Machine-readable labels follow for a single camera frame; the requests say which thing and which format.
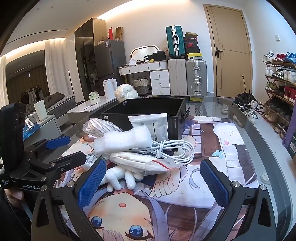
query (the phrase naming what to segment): anime girl face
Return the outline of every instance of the anime girl face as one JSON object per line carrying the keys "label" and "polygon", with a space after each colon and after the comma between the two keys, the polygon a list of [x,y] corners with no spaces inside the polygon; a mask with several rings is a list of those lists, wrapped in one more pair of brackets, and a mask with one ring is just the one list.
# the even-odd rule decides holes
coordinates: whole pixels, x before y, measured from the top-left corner
{"label": "anime girl face", "polygon": [[128,193],[99,200],[88,218],[105,241],[154,240],[149,209]]}

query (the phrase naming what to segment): drawer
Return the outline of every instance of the drawer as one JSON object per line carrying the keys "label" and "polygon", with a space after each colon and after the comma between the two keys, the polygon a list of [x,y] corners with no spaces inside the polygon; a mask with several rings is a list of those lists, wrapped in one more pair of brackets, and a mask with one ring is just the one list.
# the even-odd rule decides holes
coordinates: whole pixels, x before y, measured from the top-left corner
{"label": "drawer", "polygon": [[151,71],[151,70],[158,70],[158,69],[160,69],[159,62],[156,62],[156,63],[147,63],[147,64],[140,64],[139,65],[139,71],[140,72]]}
{"label": "drawer", "polygon": [[128,74],[128,67],[119,69],[119,74],[120,75],[126,75],[126,74]]}
{"label": "drawer", "polygon": [[170,88],[152,88],[153,95],[170,95]]}
{"label": "drawer", "polygon": [[128,74],[138,73],[139,72],[139,66],[129,66],[128,67]]}
{"label": "drawer", "polygon": [[169,79],[168,70],[151,71],[150,79],[151,80]]}
{"label": "drawer", "polygon": [[170,87],[170,80],[151,80],[151,87],[152,88],[169,88]]}

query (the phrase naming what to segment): blue eye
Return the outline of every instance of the blue eye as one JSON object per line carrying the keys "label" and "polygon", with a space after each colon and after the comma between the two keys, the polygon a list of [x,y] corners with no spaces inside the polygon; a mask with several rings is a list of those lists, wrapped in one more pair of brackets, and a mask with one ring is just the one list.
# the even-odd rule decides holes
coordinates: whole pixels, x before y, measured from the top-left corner
{"label": "blue eye", "polygon": [[129,230],[129,234],[132,237],[142,238],[144,232],[143,232],[143,229],[141,228],[141,226],[139,226],[139,225],[133,225],[133,226],[131,226],[131,228]]}
{"label": "blue eye", "polygon": [[91,224],[94,226],[95,229],[100,229],[100,226],[102,225],[102,219],[98,216],[94,216],[91,219]]}

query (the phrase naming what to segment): blue gripper pad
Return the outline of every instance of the blue gripper pad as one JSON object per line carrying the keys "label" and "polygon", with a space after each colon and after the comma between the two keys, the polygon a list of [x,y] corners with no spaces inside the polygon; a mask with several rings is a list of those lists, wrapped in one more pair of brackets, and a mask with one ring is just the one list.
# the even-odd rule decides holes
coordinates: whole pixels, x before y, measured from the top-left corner
{"label": "blue gripper pad", "polygon": [[[201,162],[200,174],[209,187],[217,204],[220,207],[227,208],[229,206],[230,197],[232,195],[230,180],[225,176],[224,173],[219,172],[210,162],[210,160],[203,160]],[[224,182],[228,183],[228,188],[225,187],[220,178],[224,179]]]}
{"label": "blue gripper pad", "polygon": [[106,174],[106,161],[102,159],[88,176],[78,192],[78,206],[82,209],[88,206]]}
{"label": "blue gripper pad", "polygon": [[45,147],[47,149],[52,150],[61,146],[69,145],[70,141],[71,141],[70,137],[67,137],[67,136],[59,137],[53,140],[49,140]]}

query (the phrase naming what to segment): white cup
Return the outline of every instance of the white cup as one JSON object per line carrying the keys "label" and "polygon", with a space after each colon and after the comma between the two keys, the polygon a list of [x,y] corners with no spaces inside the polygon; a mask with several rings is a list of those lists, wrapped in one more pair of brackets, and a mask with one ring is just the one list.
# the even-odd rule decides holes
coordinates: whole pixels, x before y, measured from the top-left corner
{"label": "white cup", "polygon": [[47,113],[44,105],[44,100],[38,101],[36,104],[34,104],[34,107],[39,117],[39,120],[45,120],[47,117]]}

